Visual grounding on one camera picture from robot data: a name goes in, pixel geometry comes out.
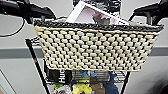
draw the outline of basket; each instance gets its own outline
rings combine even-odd
[[[163,26],[34,23],[49,69],[139,71]]]

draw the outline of white wall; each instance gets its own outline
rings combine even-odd
[[[121,17],[129,19],[135,8],[159,2],[160,0],[122,0]],[[57,17],[68,16],[72,11],[72,0],[30,0],[31,3],[39,6],[50,7]],[[135,17],[137,22],[145,22],[145,18]],[[16,31],[21,25],[20,18],[4,16],[0,14],[0,34],[8,34]],[[160,22],[165,25],[155,47],[168,47],[168,20]],[[36,36],[32,25],[25,24],[21,32],[13,37],[0,38],[0,49],[27,48],[25,38]],[[167,67],[168,57],[149,57],[140,72],[132,72],[125,94],[159,94],[168,81]],[[30,59],[1,59],[0,69],[5,73],[8,80],[18,94],[45,94],[40,78]]]

